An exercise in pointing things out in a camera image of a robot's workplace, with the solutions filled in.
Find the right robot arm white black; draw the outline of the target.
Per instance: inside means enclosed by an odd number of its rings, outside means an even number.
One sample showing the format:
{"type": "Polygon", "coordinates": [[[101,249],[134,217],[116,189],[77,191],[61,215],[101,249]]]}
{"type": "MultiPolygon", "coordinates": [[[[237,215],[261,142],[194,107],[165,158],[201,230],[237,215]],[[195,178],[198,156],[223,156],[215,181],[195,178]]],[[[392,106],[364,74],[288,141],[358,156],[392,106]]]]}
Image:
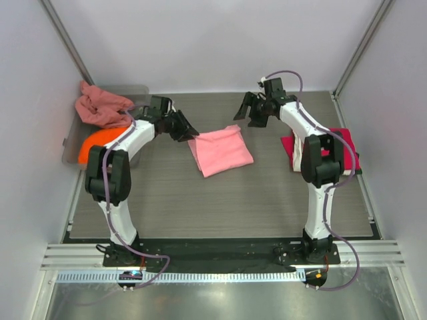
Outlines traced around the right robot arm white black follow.
{"type": "Polygon", "coordinates": [[[321,263],[332,252],[329,219],[335,186],[344,172],[342,137],[306,112],[295,95],[288,95],[280,78],[263,78],[258,94],[247,92],[234,119],[250,118],[250,127],[265,127],[272,116],[288,125],[302,142],[300,172],[308,184],[308,218],[298,254],[307,263],[321,263]]]}

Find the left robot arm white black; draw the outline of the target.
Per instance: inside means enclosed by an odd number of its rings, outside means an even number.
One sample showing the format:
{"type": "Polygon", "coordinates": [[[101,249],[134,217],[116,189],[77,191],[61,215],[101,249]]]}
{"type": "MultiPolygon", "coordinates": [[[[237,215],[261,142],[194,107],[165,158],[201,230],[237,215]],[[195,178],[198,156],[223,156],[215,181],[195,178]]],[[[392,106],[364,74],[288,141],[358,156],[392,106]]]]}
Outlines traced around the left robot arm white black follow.
{"type": "Polygon", "coordinates": [[[92,146],[88,155],[85,190],[103,210],[110,231],[109,244],[96,247],[107,267],[134,266],[146,256],[128,205],[131,160],[158,135],[184,142],[199,134],[169,97],[154,95],[138,109],[129,128],[103,146],[92,146]]]}

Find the light pink t shirt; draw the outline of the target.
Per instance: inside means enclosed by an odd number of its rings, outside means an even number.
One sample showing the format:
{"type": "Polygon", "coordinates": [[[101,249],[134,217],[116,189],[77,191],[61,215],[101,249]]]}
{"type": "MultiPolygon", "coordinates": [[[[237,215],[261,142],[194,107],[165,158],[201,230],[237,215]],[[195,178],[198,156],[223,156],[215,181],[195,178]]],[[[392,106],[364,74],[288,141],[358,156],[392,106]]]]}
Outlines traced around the light pink t shirt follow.
{"type": "Polygon", "coordinates": [[[198,169],[205,178],[254,162],[238,125],[200,133],[189,140],[188,145],[198,169]]]}

